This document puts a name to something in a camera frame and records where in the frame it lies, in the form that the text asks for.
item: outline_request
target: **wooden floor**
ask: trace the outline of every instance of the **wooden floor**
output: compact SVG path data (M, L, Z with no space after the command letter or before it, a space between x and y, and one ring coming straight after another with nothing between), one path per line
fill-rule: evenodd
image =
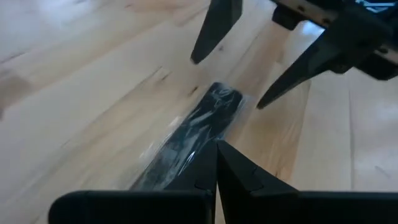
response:
M201 64L210 0L0 2L0 223L78 189L127 189L214 81L247 96L227 141L301 190L398 190L398 80L326 73L254 105L322 30L245 0Z

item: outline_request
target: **light wood plank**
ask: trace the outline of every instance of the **light wood plank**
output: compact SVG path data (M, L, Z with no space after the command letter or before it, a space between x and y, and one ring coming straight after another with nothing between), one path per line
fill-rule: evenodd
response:
M291 184L300 190L351 190L346 77L312 80Z
M353 190L398 190L398 79L350 70Z
M95 13L75 19L65 28L68 32L60 31L52 40L33 45L32 50L3 60L0 64L2 70L8 71L14 79L21 80L20 83L26 83L26 87L9 93L13 95L12 101L0 107L5 109L23 97L69 76L170 17L168 11L134 12L132 8L125 7L125 1L103 4ZM17 44L4 46L16 48L19 46Z
M251 97L249 109L243 114L244 121L238 121L229 137L231 143L284 181L292 174L310 82L288 92L264 110L254 107L279 75L317 38L318 30L314 25L303 23L289 32L270 23L242 59L241 63L247 64L239 67L228 80Z

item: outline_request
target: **clear plastic wrap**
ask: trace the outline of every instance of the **clear plastic wrap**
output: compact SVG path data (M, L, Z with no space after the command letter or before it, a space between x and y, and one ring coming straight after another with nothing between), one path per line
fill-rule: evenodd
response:
M164 141L131 189L161 190L166 187L208 141L224 137L245 102L240 92L222 83L212 84L181 125Z

